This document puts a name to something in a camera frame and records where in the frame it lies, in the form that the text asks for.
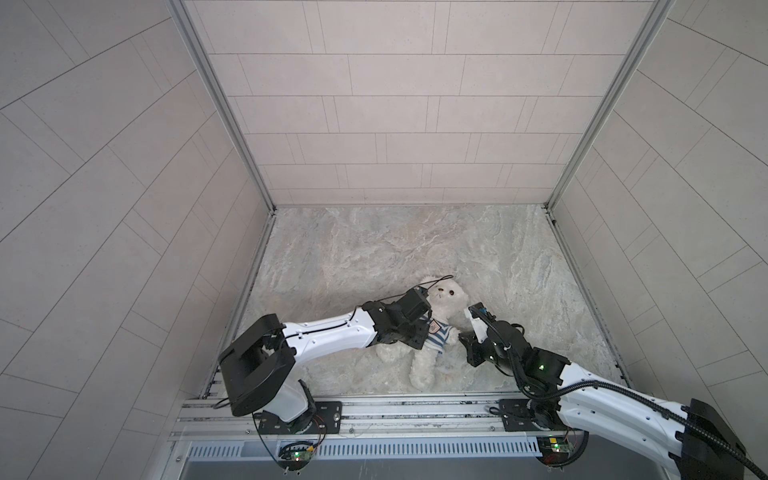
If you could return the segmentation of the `white teddy bear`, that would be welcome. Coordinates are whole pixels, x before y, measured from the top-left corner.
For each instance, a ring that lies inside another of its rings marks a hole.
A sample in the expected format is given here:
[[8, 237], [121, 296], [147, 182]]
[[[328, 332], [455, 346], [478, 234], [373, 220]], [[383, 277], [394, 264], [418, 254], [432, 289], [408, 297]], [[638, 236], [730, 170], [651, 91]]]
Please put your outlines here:
[[430, 389], [435, 382], [438, 357], [447, 347], [459, 342], [459, 335], [471, 324], [454, 321], [469, 306], [469, 297], [451, 275], [437, 278], [425, 277], [422, 282], [428, 289], [426, 298], [431, 305], [428, 315], [429, 330], [421, 349], [413, 349], [401, 342], [379, 344], [374, 347], [377, 357], [384, 363], [407, 360], [409, 381], [420, 390]]

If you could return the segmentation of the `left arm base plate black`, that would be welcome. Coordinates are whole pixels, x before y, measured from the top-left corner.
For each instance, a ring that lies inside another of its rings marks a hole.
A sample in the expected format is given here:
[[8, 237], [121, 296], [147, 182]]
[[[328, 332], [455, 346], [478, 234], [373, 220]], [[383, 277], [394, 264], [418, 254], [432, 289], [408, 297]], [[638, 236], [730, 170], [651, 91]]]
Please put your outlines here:
[[338, 434], [342, 408], [340, 401], [319, 401], [288, 423], [270, 412], [261, 412], [255, 415], [256, 427], [267, 435]]

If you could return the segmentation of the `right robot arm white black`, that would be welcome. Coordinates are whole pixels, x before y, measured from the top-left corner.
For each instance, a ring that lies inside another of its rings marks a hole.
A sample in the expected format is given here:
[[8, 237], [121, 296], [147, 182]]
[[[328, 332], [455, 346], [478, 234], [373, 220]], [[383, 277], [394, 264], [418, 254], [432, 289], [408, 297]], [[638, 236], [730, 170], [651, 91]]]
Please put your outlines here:
[[608, 381], [567, 357], [532, 346], [521, 325], [481, 305], [466, 312], [473, 330], [459, 339], [472, 366], [485, 362], [511, 377], [528, 415], [545, 430], [581, 430], [655, 461], [681, 479], [741, 479], [757, 472], [719, 412], [649, 396]]

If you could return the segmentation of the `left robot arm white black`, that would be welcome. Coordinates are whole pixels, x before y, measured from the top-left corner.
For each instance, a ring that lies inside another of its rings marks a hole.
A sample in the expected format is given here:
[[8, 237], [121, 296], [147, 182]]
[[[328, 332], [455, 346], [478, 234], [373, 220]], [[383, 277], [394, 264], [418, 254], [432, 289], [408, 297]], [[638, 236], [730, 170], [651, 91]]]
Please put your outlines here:
[[282, 322], [275, 314], [260, 317], [218, 357], [232, 415], [267, 412], [292, 431], [304, 430], [317, 407], [305, 382], [287, 381], [292, 369], [379, 344], [422, 348], [431, 313], [427, 292], [417, 285], [392, 303], [368, 301], [350, 313], [311, 322]]

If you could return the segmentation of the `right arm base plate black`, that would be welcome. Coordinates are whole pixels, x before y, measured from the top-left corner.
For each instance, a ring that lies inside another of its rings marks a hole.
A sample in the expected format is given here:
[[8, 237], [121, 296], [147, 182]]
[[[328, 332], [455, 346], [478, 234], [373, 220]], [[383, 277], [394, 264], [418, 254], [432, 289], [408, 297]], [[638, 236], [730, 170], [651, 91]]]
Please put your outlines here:
[[506, 432], [557, 432], [565, 434], [573, 429], [566, 427], [559, 420], [546, 420], [529, 408], [528, 399], [501, 399], [496, 408], [497, 416]]

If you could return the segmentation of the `blue white striped knit sweater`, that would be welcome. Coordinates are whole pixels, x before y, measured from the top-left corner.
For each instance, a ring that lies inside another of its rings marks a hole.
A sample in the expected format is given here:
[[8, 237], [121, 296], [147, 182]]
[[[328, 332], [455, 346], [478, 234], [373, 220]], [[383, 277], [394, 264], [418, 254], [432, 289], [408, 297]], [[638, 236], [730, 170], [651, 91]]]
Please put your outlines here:
[[429, 323], [428, 335], [424, 341], [423, 347], [434, 350], [438, 354], [443, 354], [453, 330], [454, 327], [450, 324], [443, 323], [437, 319], [432, 319]]

